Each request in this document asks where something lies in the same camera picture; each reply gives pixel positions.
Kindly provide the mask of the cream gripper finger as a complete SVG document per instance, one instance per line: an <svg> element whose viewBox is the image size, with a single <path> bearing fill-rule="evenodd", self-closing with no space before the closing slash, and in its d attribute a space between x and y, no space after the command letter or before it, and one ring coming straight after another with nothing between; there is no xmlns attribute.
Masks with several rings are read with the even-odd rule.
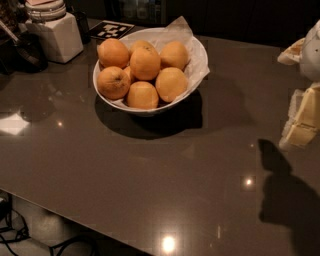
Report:
<svg viewBox="0 0 320 256"><path fill-rule="evenodd" d="M305 39L301 38L285 49L277 58L277 61L284 65L294 65L300 62L300 55Z"/></svg>

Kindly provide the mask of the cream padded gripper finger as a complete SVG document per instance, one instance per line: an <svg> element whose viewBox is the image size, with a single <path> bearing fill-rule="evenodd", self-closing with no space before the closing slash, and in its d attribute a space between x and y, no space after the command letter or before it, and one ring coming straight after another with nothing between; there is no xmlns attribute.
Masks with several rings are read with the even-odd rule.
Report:
<svg viewBox="0 0 320 256"><path fill-rule="evenodd" d="M279 147L286 151L304 148L319 132L320 83L312 83L305 91L294 91Z"/></svg>

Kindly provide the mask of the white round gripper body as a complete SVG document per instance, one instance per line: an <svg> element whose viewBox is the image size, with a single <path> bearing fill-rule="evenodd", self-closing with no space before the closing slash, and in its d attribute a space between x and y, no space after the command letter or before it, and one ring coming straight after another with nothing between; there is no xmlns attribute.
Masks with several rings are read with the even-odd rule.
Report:
<svg viewBox="0 0 320 256"><path fill-rule="evenodd" d="M320 81L320 20L305 37L301 48L300 71L309 80Z"/></svg>

